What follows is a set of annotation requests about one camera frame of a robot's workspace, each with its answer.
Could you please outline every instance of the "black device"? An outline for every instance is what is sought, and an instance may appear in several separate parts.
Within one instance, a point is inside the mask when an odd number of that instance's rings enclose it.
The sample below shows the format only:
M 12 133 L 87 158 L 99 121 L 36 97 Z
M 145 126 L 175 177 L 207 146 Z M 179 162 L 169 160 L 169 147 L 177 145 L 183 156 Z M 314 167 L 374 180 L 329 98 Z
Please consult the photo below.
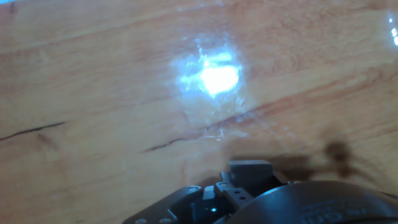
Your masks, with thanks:
M 267 161 L 231 161 L 221 182 L 188 186 L 123 224 L 398 223 L 398 197 L 339 181 L 290 181 Z

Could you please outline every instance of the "dark crack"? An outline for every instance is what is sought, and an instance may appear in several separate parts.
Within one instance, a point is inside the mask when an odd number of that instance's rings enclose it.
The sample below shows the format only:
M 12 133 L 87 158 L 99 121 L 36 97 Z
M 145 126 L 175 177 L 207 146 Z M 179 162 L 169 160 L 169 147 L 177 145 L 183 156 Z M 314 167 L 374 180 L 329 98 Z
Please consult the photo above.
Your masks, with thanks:
M 65 123 L 66 123 L 66 121 L 61 122 L 61 123 L 56 123 L 56 124 L 49 124 L 49 125 L 42 126 L 42 127 L 39 127 L 39 128 L 32 128 L 32 129 L 25 130 L 25 131 L 19 131 L 19 132 L 15 133 L 15 134 L 12 134 L 10 136 L 4 137 L 4 138 L 0 138 L 0 141 L 3 141 L 3 140 L 6 140 L 6 139 L 9 139 L 9 138 L 18 136 L 20 134 L 27 134 L 27 133 L 31 133 L 31 132 L 35 132 L 35 131 L 40 131 L 40 130 L 45 129 L 45 128 L 56 127 L 58 125 L 62 125 L 62 124 L 65 124 Z
M 173 141 L 170 141 L 170 142 L 167 143 L 167 144 L 163 144 L 163 145 L 160 145 L 160 146 L 154 146 L 154 147 L 152 147 L 152 148 L 149 148 L 149 149 L 144 150 L 143 152 L 152 152 L 152 151 L 157 150 L 157 149 L 162 149 L 162 148 L 167 147 L 167 146 L 170 146 L 171 144 L 173 144 L 173 143 L 175 143 L 175 142 L 178 142 L 178 141 L 196 140 L 196 139 L 198 139 L 200 136 L 201 136 L 201 135 L 199 135 L 199 136 L 197 136 L 197 137 L 195 137 L 195 138 L 178 138 L 178 139 L 174 139 Z

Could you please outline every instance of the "wooden table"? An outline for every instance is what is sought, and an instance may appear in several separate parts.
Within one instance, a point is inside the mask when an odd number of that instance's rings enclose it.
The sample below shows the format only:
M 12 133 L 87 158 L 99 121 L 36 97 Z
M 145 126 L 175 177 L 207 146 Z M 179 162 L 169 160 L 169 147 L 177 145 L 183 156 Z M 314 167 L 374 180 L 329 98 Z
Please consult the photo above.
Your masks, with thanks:
M 0 4 L 0 223 L 121 223 L 231 159 L 398 194 L 397 29 L 396 0 Z

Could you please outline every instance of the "wood grain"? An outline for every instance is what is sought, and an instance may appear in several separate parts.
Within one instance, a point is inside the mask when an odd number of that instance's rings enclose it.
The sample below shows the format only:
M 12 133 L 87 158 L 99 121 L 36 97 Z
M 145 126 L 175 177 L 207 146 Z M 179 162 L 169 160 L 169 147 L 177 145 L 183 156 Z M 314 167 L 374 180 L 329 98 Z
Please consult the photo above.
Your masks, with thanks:
M 395 0 L 0 4 L 0 223 L 121 223 L 230 159 L 398 194 L 393 28 Z M 182 86 L 227 48 L 235 89 Z

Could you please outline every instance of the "screw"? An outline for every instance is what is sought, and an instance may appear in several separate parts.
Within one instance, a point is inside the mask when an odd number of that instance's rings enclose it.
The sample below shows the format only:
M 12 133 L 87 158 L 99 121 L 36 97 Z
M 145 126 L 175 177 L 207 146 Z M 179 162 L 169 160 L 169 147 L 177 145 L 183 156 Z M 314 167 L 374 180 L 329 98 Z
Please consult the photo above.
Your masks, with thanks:
M 134 222 L 135 224 L 145 224 L 147 220 L 145 218 L 140 218 Z
M 169 218 L 162 218 L 161 220 L 159 220 L 159 223 L 171 223 L 172 220 Z

